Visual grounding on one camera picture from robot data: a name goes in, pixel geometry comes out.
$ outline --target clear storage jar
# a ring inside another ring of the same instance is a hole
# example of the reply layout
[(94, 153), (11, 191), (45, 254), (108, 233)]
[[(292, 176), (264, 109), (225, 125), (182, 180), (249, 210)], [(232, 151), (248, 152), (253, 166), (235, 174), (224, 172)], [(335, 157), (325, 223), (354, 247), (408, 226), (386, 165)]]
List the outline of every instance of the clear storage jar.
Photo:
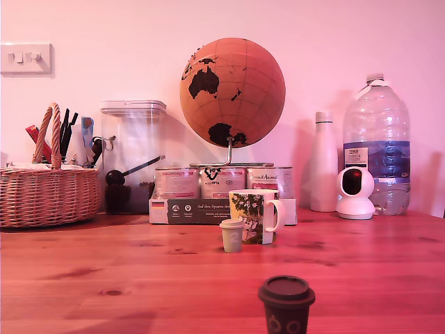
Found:
[(148, 214), (155, 168), (162, 167), (165, 158), (165, 108), (156, 100), (102, 101), (107, 213)]

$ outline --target brown cup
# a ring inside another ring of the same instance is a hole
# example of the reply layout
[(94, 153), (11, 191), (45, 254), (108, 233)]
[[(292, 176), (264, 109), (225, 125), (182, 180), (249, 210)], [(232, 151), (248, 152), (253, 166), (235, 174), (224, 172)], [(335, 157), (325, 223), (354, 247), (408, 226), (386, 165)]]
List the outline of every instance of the brown cup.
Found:
[(305, 334), (309, 307), (315, 293), (305, 280), (295, 276), (269, 278), (258, 297), (264, 302), (268, 334)]

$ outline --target light switch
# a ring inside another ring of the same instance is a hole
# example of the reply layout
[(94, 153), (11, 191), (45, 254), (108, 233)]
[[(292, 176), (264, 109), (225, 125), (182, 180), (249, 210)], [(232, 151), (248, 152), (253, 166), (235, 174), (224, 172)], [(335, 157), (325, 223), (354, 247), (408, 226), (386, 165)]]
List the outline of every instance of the light switch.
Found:
[(16, 54), (14, 54), (14, 59), (17, 64), (23, 64), (23, 53), (17, 52)]
[(2, 44), (2, 74), (51, 73), (51, 44)]

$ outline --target water bottle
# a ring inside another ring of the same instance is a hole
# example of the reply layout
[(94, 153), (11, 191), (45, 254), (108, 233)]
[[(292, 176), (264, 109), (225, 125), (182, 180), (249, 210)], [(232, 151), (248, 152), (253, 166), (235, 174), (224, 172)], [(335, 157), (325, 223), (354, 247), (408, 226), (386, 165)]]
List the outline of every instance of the water bottle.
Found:
[(337, 206), (339, 155), (329, 111), (315, 115), (315, 139), (311, 154), (311, 210), (334, 212)]
[(371, 74), (346, 112), (345, 168), (367, 167), (374, 177), (370, 199), (381, 214), (404, 214), (410, 203), (410, 116), (384, 81)]

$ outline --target globe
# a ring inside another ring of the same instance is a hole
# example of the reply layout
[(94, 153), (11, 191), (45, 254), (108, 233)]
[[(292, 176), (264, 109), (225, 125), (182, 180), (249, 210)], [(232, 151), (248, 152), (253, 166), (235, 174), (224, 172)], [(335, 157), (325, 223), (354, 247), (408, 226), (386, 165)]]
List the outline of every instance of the globe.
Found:
[(227, 147), (256, 143), (278, 123), (286, 87), (277, 61), (260, 45), (223, 38), (198, 49), (181, 78), (181, 107), (204, 140)]

